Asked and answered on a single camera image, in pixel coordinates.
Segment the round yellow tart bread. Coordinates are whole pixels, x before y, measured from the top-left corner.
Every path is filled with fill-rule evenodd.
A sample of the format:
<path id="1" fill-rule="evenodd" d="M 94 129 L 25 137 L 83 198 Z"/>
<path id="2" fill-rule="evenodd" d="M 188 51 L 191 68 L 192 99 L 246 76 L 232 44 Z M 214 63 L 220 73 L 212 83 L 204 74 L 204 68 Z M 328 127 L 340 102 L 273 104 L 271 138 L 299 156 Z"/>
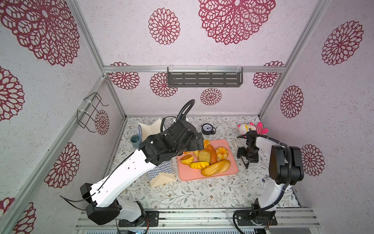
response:
<path id="1" fill-rule="evenodd" d="M 192 155 L 192 154 L 184 155 L 184 156 L 180 159 L 180 162 L 181 162 L 183 165 L 190 165 L 191 163 L 193 163 L 193 161 L 194 161 L 194 155 Z"/>

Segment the black alarm clock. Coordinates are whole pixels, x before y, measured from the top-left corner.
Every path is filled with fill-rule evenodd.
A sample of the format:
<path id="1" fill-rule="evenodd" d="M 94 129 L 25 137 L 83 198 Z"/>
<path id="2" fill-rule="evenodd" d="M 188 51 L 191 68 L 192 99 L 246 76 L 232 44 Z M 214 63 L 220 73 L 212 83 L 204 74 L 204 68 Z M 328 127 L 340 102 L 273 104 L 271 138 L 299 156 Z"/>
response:
<path id="1" fill-rule="evenodd" d="M 209 124 L 209 123 L 205 123 L 202 125 L 202 133 L 204 135 L 214 135 L 216 134 L 216 128 L 213 127 L 213 125 Z"/>

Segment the yellow ring donut bread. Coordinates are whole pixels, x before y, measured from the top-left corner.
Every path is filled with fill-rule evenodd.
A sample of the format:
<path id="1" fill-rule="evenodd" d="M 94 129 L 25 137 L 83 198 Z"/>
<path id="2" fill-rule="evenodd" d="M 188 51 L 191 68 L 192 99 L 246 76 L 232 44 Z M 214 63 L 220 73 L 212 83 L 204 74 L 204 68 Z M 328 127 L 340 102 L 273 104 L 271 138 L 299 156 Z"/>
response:
<path id="1" fill-rule="evenodd" d="M 216 149 L 216 156 L 217 156 L 217 161 L 226 160 L 229 156 L 228 149 L 226 149 L 225 147 L 218 147 Z"/>

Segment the grey wall shelf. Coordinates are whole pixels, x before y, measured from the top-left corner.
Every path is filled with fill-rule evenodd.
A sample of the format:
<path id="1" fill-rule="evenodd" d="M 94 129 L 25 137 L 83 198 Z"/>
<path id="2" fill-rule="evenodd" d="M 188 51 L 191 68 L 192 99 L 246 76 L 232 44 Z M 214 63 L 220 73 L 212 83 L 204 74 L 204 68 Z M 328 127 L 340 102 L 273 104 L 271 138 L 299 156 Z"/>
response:
<path id="1" fill-rule="evenodd" d="M 243 84 L 243 68 L 227 72 L 174 71 L 167 68 L 167 84 L 173 88 L 236 88 Z"/>

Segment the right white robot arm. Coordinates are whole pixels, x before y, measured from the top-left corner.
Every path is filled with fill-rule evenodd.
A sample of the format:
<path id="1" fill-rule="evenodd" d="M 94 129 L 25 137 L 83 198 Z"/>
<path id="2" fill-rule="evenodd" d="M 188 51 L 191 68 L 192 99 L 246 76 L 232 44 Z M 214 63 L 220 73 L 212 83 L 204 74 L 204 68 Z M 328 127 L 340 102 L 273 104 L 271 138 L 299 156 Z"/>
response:
<path id="1" fill-rule="evenodd" d="M 240 158 L 257 156 L 260 150 L 270 155 L 268 168 L 270 180 L 267 188 L 256 200 L 254 208 L 246 211 L 272 212 L 284 192 L 304 178 L 301 149 L 297 146 L 288 146 L 270 136 L 260 135 L 255 130 L 250 130 L 237 138 L 245 139 L 247 145 L 246 148 L 238 149 Z"/>

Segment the yellow twisted bread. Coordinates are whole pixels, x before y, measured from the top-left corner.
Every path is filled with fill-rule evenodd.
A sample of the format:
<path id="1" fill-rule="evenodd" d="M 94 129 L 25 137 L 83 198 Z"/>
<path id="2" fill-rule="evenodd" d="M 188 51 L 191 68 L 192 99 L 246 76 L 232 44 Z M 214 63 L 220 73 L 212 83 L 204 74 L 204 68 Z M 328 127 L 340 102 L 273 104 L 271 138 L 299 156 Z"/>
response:
<path id="1" fill-rule="evenodd" d="M 198 161 L 198 162 L 191 163 L 190 168 L 201 170 L 201 169 L 208 167 L 209 165 L 210 163 L 208 161 Z"/>

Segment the brown croissant bread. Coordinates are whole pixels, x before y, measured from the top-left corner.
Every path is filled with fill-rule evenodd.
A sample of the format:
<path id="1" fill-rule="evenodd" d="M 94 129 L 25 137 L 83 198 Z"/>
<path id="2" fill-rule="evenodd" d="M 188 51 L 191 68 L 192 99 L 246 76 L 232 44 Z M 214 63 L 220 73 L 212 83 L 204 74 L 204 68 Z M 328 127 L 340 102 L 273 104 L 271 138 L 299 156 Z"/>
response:
<path id="1" fill-rule="evenodd" d="M 217 155 L 216 155 L 216 150 L 214 149 L 214 147 L 211 144 L 209 144 L 209 145 L 206 146 L 205 151 L 209 155 L 210 165 L 216 163 L 217 162 Z"/>

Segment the blue checkered paper bag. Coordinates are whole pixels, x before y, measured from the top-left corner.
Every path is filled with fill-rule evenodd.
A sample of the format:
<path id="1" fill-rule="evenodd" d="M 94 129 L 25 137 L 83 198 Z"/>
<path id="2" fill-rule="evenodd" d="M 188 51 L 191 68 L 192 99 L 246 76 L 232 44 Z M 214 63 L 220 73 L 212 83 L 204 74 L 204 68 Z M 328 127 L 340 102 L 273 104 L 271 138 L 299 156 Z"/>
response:
<path id="1" fill-rule="evenodd" d="M 167 146 L 161 132 L 165 130 L 162 120 L 157 119 L 150 125 L 139 123 L 138 131 L 142 142 L 141 149 L 146 156 L 146 163 L 155 165 L 148 171 L 148 177 L 152 188 L 176 181 L 171 165 L 171 157 L 175 155 L 172 148 Z"/>

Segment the long baguette bread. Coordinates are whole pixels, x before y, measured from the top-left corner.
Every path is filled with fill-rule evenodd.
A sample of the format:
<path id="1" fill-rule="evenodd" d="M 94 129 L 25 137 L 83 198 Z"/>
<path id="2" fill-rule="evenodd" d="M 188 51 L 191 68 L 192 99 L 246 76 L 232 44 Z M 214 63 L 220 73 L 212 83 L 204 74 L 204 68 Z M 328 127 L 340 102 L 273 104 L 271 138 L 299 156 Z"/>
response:
<path id="1" fill-rule="evenodd" d="M 201 171 L 203 176 L 213 176 L 215 174 L 223 173 L 229 169 L 231 162 L 228 160 L 222 160 L 215 164 L 212 164 Z"/>

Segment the pink white plush toy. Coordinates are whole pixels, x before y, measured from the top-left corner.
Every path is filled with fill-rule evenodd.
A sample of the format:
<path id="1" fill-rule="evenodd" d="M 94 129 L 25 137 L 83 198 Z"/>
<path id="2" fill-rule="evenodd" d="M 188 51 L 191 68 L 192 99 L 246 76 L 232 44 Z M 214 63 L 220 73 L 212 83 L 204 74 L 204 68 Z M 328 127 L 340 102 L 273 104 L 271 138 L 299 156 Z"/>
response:
<path id="1" fill-rule="evenodd" d="M 259 122 L 257 125 L 252 122 L 250 124 L 240 124 L 238 125 L 238 128 L 241 135 L 245 135 L 249 131 L 256 131 L 260 135 L 266 135 L 269 133 L 269 130 L 264 128 L 262 122 Z"/>

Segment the sliced toast bread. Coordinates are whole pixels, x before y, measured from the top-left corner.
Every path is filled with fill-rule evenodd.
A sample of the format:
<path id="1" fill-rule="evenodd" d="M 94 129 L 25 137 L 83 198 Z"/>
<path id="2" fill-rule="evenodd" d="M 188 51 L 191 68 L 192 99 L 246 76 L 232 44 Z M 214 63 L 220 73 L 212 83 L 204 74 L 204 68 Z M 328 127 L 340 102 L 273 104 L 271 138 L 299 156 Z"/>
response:
<path id="1" fill-rule="evenodd" d="M 201 150 L 198 154 L 199 161 L 211 162 L 211 152 L 209 150 Z"/>

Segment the pink plastic tray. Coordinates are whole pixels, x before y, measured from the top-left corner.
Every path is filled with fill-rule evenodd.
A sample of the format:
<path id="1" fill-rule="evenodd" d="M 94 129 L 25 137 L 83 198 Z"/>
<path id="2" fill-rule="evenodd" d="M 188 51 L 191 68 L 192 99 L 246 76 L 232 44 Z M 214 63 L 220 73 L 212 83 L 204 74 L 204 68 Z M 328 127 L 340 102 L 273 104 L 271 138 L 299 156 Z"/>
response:
<path id="1" fill-rule="evenodd" d="M 227 140 L 224 139 L 219 139 L 219 140 L 211 140 L 210 143 L 214 147 L 214 149 L 219 148 L 219 147 L 224 147 L 228 150 L 228 158 L 227 160 L 230 161 L 230 167 L 222 173 L 218 173 L 215 175 L 212 175 L 210 177 L 218 177 L 218 176 L 226 176 L 226 175 L 234 175 L 238 173 L 238 166 L 235 161 L 235 158 L 233 156 L 233 153 L 231 151 L 230 145 Z M 189 180 L 197 180 L 197 179 L 204 179 L 208 178 L 206 176 L 203 176 L 201 174 L 201 171 L 198 169 L 192 169 L 190 168 L 189 165 L 184 165 L 180 162 L 180 159 L 187 155 L 184 153 L 181 156 L 177 156 L 177 165 L 178 165 L 178 173 L 179 173 L 179 178 L 183 181 L 189 181 Z"/>

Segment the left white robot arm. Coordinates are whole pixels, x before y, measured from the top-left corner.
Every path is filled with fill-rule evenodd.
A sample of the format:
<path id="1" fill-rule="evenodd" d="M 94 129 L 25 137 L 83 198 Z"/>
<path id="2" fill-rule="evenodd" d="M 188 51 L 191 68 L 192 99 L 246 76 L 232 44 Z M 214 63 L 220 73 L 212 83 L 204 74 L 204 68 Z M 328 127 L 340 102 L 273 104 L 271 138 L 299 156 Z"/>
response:
<path id="1" fill-rule="evenodd" d="M 97 225 L 122 219 L 139 226 L 146 218 L 142 204 L 139 201 L 123 201 L 119 195 L 136 179 L 161 163 L 184 152 L 203 148 L 203 134 L 185 120 L 176 121 L 168 129 L 149 135 L 107 177 L 97 183 L 81 186 L 82 198 L 88 202 L 85 208 L 88 219 Z"/>

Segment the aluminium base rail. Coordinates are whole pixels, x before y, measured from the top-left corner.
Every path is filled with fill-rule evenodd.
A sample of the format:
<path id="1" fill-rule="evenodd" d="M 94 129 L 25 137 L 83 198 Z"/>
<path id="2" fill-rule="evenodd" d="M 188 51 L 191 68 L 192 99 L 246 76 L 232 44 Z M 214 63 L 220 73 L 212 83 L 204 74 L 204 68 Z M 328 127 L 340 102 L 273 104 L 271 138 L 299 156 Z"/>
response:
<path id="1" fill-rule="evenodd" d="M 147 209 L 150 223 L 131 227 L 121 221 L 97 225 L 79 216 L 73 227 L 74 234 L 115 234 L 130 230 L 138 234 L 321 234 L 321 225 L 311 208 L 278 208 L 271 221 L 256 225 L 243 215 L 233 219 L 235 209 Z"/>

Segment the teal ceramic cup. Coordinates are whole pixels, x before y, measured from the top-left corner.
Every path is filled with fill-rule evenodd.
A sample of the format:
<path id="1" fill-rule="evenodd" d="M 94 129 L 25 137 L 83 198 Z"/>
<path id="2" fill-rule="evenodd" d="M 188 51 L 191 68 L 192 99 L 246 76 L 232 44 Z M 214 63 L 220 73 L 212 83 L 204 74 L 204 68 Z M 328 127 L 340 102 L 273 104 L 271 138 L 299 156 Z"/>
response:
<path id="1" fill-rule="evenodd" d="M 133 148 L 137 149 L 142 142 L 142 137 L 140 135 L 133 135 L 130 137 L 130 141 Z"/>

